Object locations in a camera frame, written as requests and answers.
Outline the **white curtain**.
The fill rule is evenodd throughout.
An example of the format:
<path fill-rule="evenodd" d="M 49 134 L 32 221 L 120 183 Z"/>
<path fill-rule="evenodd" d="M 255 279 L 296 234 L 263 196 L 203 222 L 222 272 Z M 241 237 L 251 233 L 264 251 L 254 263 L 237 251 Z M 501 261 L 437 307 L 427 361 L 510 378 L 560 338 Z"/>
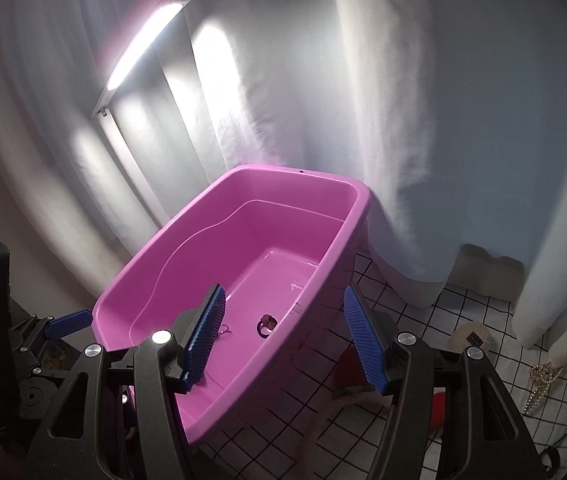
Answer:
<path fill-rule="evenodd" d="M 160 229 L 91 117 L 160 0 L 0 0 L 0 238 L 98 296 Z M 364 181 L 408 304 L 510 300 L 567 362 L 567 0 L 191 0 L 110 110 L 175 216 L 248 162 Z"/>

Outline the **pink plastic basin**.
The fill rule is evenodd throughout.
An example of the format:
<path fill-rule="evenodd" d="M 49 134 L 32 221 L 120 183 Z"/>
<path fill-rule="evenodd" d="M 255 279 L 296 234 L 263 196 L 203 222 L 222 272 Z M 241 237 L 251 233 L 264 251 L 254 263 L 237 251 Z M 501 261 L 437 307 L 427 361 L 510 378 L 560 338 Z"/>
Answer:
<path fill-rule="evenodd" d="M 178 398 L 198 443 L 252 413 L 313 329 L 337 314 L 371 194 L 323 172 L 243 165 L 218 178 L 144 245 L 100 296 L 92 329 L 108 350 L 140 344 L 219 284 L 222 332 L 203 378 Z"/>

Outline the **white LED lamp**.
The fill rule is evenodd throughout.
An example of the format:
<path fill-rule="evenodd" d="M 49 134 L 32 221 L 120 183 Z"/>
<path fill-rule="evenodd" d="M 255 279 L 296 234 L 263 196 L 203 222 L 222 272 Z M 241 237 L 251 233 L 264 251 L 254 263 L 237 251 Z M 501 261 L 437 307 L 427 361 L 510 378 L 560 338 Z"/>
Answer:
<path fill-rule="evenodd" d="M 125 48 L 116 58 L 116 63 L 106 83 L 100 92 L 99 99 L 93 109 L 91 117 L 96 117 L 110 144 L 116 162 L 124 169 L 124 176 L 136 193 L 139 203 L 146 209 L 152 221 L 159 227 L 169 222 L 170 215 L 163 208 L 148 179 L 141 171 L 138 162 L 124 139 L 123 133 L 112 116 L 110 103 L 118 88 L 125 82 L 130 73 L 137 66 L 142 56 L 160 37 L 163 30 L 175 20 L 176 16 L 184 10 L 191 0 L 160 0 L 143 23 L 137 28 L 129 39 Z"/>

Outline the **gold pearl hair claw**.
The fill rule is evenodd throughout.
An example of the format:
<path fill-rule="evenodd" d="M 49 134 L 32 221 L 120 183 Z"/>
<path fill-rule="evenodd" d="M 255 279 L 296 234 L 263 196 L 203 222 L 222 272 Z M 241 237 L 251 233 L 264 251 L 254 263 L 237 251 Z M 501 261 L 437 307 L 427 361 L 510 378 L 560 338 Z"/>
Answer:
<path fill-rule="evenodd" d="M 530 415 L 535 411 L 561 372 L 562 367 L 554 367 L 550 362 L 537 364 L 531 368 L 531 391 L 523 406 L 524 415 Z"/>

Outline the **black grid white cloth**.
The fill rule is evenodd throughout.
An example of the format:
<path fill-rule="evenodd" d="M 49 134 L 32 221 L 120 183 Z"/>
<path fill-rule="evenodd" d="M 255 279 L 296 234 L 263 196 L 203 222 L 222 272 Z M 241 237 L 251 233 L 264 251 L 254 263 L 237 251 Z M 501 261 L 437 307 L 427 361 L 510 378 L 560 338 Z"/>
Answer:
<path fill-rule="evenodd" d="M 367 256 L 354 257 L 349 285 L 387 337 L 393 400 L 388 410 L 355 404 L 330 418 L 309 479 L 567 479 L 567 362 L 553 359 L 542 340 L 517 341 L 510 302 L 448 286 L 424 308 L 411 307 Z M 496 337 L 493 360 L 477 347 L 447 349 L 470 322 Z M 252 394 L 253 412 L 201 442 L 204 457 L 233 479 L 300 479 L 297 445 L 335 392 L 334 368 L 349 346 L 342 300 L 285 362 L 285 377 Z M 561 375 L 524 415 L 531 368 L 546 362 Z"/>

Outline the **beige plush keychain pouch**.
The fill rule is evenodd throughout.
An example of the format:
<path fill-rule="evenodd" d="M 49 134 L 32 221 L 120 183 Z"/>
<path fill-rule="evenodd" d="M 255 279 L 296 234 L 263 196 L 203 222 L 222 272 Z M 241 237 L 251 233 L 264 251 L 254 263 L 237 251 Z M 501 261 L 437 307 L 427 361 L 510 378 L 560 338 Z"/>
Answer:
<path fill-rule="evenodd" d="M 498 350 L 496 337 L 486 325 L 479 322 L 460 325 L 448 339 L 448 350 L 460 353 L 468 347 L 480 348 L 491 360 Z"/>

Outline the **pink fuzzy strawberry headband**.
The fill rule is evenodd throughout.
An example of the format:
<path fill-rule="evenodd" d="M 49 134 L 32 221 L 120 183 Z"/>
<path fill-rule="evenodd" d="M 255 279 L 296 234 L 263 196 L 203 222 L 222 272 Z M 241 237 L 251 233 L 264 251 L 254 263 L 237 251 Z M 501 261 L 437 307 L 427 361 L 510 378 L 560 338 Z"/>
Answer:
<path fill-rule="evenodd" d="M 314 448 L 318 443 L 321 428 L 330 418 L 337 416 L 342 408 L 355 404 L 370 404 L 372 408 L 388 410 L 393 400 L 391 396 L 381 396 L 369 384 L 354 346 L 346 348 L 339 357 L 334 368 L 333 385 L 335 392 L 331 399 L 312 418 L 301 443 L 297 445 L 297 466 L 294 468 L 297 478 L 311 478 L 312 459 L 316 457 Z"/>

